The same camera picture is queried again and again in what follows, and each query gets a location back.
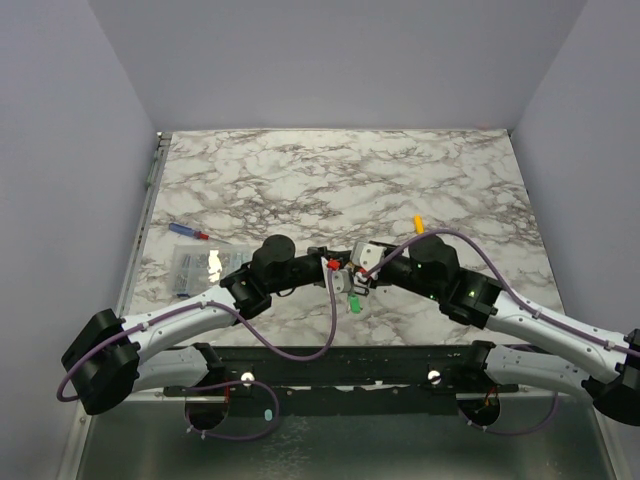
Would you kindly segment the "green key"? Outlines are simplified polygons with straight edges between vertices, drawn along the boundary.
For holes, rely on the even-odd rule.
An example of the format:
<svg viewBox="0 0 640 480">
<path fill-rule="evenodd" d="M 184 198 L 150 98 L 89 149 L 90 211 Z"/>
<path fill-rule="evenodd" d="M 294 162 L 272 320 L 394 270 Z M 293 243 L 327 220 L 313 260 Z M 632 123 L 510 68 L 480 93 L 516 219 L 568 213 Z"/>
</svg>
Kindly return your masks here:
<svg viewBox="0 0 640 480">
<path fill-rule="evenodd" d="M 348 296 L 348 309 L 352 314 L 359 314 L 362 311 L 360 299 L 357 295 L 351 294 Z"/>
</svg>

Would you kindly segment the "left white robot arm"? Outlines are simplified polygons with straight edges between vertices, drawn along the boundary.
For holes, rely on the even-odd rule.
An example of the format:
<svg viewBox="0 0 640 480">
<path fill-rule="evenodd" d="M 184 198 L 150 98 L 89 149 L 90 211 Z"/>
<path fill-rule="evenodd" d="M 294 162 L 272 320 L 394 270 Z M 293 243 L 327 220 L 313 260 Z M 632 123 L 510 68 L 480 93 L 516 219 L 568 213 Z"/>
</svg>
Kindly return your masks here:
<svg viewBox="0 0 640 480">
<path fill-rule="evenodd" d="M 275 294 L 307 285 L 323 286 L 329 266 L 347 253 L 311 247 L 303 256 L 284 235 L 268 237 L 249 262 L 201 294 L 170 307 L 126 318 L 106 309 L 94 314 L 61 358 L 66 371 L 57 391 L 61 402 L 78 401 L 89 415 L 123 402 L 156 355 L 202 333 L 224 329 L 266 311 Z"/>
</svg>

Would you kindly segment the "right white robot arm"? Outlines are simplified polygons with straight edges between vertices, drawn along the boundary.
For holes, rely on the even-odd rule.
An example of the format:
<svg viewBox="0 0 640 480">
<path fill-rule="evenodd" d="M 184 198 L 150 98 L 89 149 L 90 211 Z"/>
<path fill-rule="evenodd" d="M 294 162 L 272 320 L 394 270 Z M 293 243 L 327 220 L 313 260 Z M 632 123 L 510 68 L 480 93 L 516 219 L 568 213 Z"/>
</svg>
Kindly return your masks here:
<svg viewBox="0 0 640 480">
<path fill-rule="evenodd" d="M 542 307 L 517 293 L 499 273 L 460 266 L 439 231 L 394 247 L 365 243 L 352 261 L 358 278 L 434 300 L 449 319 L 528 342 L 534 352 L 486 346 L 459 367 L 461 383 L 481 391 L 492 382 L 522 384 L 591 399 L 617 422 L 639 423 L 639 333 L 614 332 Z"/>
</svg>

